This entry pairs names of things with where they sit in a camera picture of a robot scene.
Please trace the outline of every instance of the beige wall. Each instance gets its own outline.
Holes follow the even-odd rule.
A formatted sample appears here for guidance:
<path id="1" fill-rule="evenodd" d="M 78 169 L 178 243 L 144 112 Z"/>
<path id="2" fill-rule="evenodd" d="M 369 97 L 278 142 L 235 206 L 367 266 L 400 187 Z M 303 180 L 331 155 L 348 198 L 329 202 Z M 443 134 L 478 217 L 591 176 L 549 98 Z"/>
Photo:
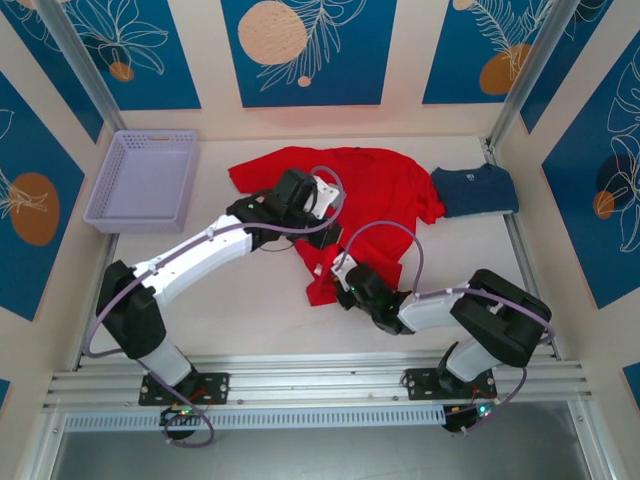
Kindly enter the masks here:
<path id="1" fill-rule="evenodd" d="M 561 344 L 582 360 L 632 479 L 640 478 L 640 412 L 621 369 L 640 360 L 640 290 L 596 308 L 541 164 L 638 29 L 640 3 L 614 1 L 531 136 L 517 122 L 498 152 L 516 181 L 526 242 Z"/>
<path id="2" fill-rule="evenodd" d="M 169 0 L 202 110 L 124 112 L 129 128 L 195 128 L 201 139 L 485 135 L 501 103 L 423 106 L 450 0 L 398 0 L 382 104 L 243 109 L 219 1 Z"/>
<path id="3" fill-rule="evenodd" d="M 83 224 L 82 212 L 111 134 L 91 141 L 36 61 L 0 15 L 0 71 L 85 173 L 35 321 L 0 308 L 0 378 L 11 381 L 0 412 L 0 478 L 14 478 L 55 370 L 77 354 L 106 237 Z"/>

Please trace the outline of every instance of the purple plastic basket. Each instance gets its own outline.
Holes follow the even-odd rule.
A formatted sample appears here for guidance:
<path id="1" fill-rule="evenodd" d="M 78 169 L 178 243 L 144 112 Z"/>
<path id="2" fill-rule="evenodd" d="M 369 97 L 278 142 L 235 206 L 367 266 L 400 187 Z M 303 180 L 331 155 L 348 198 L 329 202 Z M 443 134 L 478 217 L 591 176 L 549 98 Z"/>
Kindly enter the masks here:
<path id="1" fill-rule="evenodd" d="M 120 130 L 84 221 L 103 233 L 180 233 L 197 166 L 194 130 Z"/>

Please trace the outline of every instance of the black mounting bracket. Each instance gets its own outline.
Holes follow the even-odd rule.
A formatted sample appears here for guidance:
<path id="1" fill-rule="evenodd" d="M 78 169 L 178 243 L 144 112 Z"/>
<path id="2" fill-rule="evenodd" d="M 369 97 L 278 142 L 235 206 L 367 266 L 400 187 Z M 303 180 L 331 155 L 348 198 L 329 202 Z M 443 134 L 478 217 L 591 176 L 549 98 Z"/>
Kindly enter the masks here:
<path id="1" fill-rule="evenodd" d="M 435 368 L 407 369 L 402 385 L 407 389 L 409 400 L 471 400 L 475 390 L 482 392 L 479 399 L 490 400 L 498 395 L 491 370 L 481 373 L 473 382 L 460 385 L 455 393 L 442 387 Z"/>
<path id="2" fill-rule="evenodd" d="M 190 374 L 193 386 L 190 393 L 183 395 L 194 405 L 226 405 L 229 395 L 228 373 L 200 373 Z M 168 407 L 174 403 L 182 404 L 173 394 L 156 382 L 150 375 L 145 375 L 140 387 L 138 405 L 142 407 Z"/>

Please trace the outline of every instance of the blue t-shirt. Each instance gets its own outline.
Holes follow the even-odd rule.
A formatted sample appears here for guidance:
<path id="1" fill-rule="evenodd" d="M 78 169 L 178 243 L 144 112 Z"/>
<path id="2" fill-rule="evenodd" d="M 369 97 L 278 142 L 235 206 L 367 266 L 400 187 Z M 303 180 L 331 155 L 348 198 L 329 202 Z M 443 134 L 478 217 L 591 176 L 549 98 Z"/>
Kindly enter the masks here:
<path id="1" fill-rule="evenodd" d="M 517 213 L 518 197 L 509 172 L 484 164 L 473 170 L 443 170 L 431 174 L 445 217 L 478 213 Z"/>

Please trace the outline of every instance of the red t-shirt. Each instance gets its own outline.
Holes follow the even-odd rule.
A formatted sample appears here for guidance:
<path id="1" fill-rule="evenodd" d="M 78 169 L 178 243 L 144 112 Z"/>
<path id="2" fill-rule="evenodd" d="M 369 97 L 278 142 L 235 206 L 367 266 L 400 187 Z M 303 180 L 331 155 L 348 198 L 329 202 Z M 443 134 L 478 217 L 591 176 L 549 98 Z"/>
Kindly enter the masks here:
<path id="1" fill-rule="evenodd" d="M 409 157 L 379 148 L 287 147 L 236 165 L 229 174 L 241 193 L 253 193 L 274 187 L 285 170 L 297 168 L 308 173 L 318 165 L 331 168 L 344 185 L 346 198 L 338 217 L 343 228 L 342 248 L 358 228 L 375 220 L 392 220 L 415 232 L 416 218 L 434 223 L 445 213 L 431 177 L 422 167 Z M 325 172 L 318 175 L 335 183 Z M 402 272 L 398 260 L 411 242 L 411 237 L 396 227 L 376 226 L 360 234 L 349 253 L 359 263 L 367 262 L 396 289 Z M 330 267 L 341 249 L 318 250 L 304 241 L 296 242 L 295 248 L 314 277 L 307 287 L 311 305 L 335 302 Z"/>

